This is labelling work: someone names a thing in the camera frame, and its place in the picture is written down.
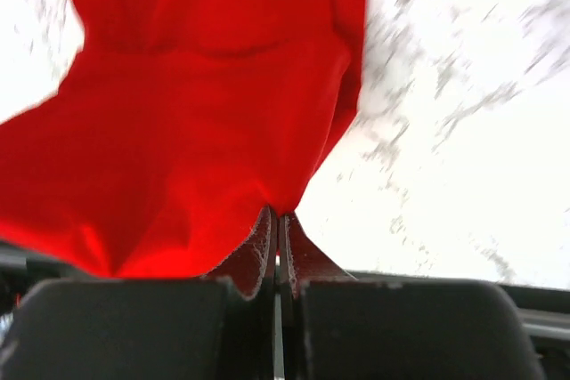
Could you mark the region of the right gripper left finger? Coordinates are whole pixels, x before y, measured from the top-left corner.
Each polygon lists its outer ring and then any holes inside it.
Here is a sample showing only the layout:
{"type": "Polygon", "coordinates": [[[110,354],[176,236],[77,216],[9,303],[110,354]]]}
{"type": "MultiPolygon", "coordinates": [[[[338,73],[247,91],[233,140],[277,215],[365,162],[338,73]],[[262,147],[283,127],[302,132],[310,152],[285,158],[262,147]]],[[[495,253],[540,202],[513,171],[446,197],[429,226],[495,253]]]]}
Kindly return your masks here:
{"type": "Polygon", "coordinates": [[[272,379],[277,216],[264,207],[245,241],[205,275],[228,286],[217,379],[272,379]]]}

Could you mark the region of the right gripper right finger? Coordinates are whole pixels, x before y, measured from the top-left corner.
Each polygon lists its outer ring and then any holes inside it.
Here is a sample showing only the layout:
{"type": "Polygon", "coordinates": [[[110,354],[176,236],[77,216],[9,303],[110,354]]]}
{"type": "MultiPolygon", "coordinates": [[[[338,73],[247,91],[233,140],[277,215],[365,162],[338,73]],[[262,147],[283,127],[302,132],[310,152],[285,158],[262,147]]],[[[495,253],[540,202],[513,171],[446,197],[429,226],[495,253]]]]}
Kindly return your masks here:
{"type": "Polygon", "coordinates": [[[311,239],[297,215],[285,214],[279,219],[278,232],[281,294],[281,331],[284,375],[301,379],[299,373],[304,356],[302,321],[297,310],[304,281],[355,281],[356,278],[335,264],[311,239]]]}

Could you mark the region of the red t shirt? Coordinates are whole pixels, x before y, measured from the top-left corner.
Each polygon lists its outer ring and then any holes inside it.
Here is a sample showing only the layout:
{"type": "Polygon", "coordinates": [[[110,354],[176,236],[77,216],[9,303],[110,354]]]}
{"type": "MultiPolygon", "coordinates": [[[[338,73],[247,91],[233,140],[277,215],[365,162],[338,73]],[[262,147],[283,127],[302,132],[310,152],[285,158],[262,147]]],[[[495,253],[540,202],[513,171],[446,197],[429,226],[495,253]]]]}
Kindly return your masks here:
{"type": "Polygon", "coordinates": [[[72,0],[57,93],[1,126],[1,235],[100,277],[219,264],[353,121],[366,0],[72,0]]]}

